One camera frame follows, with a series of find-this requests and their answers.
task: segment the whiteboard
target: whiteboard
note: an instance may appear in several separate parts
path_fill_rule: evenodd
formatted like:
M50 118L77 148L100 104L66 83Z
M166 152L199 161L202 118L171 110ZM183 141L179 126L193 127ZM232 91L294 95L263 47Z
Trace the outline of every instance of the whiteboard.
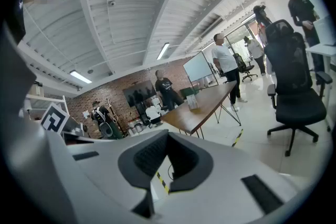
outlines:
M202 52L183 65L191 82L212 75L212 71Z

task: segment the white t-shirt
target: white t-shirt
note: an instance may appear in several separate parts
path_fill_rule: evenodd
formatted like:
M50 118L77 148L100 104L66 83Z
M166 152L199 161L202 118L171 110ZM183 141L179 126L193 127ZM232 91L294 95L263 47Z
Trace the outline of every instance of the white t-shirt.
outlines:
M150 108L146 109L146 115L152 120L160 117L159 112L157 111L157 108L155 106L151 106Z
M259 42L255 39L250 39L251 43L250 44L246 44L247 45L247 49L249 50L249 52L251 52L253 58L259 58L261 56L263 56L263 52L261 49L261 45L259 44Z
M232 56L225 44L222 46L216 45L215 48L212 49L211 53L212 58L218 59L220 67L224 73L238 68L235 58Z

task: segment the chair armrest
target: chair armrest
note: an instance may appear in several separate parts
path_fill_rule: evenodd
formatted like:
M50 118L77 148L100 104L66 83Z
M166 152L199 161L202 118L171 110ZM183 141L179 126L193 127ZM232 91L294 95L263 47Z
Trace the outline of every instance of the chair armrest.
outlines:
M267 95L268 96L275 96L275 84L271 84L267 88Z
M332 78L325 72L323 71L318 71L316 72L316 75L323 80L325 84L330 84L332 83Z

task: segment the sneakers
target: sneakers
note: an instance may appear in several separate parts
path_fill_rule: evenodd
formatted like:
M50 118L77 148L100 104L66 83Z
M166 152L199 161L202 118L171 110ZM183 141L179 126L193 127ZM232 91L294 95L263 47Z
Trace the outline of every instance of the sneakers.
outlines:
M236 111L236 112L239 110L239 108L236 108L234 104L231 104L231 109L232 111Z
M240 102L240 103L247 103L247 100L245 100L241 97L237 98L237 101Z

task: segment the white desk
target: white desk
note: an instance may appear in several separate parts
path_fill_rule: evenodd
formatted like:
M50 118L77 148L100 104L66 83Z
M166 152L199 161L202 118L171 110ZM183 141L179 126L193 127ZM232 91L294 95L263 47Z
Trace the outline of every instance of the white desk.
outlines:
M313 53L313 54L320 54L323 55L323 61L324 61L324 71L330 75L330 60L331 57L336 56L336 46L328 46L324 44L317 44L313 47L307 48L306 51ZM330 89L331 85L326 85L325 87L326 93L325 93L325 100L324 105L327 109L327 117L325 118L327 125L333 129L334 122L331 120L330 116L328 115L328 106L329 106L329 97L330 97Z

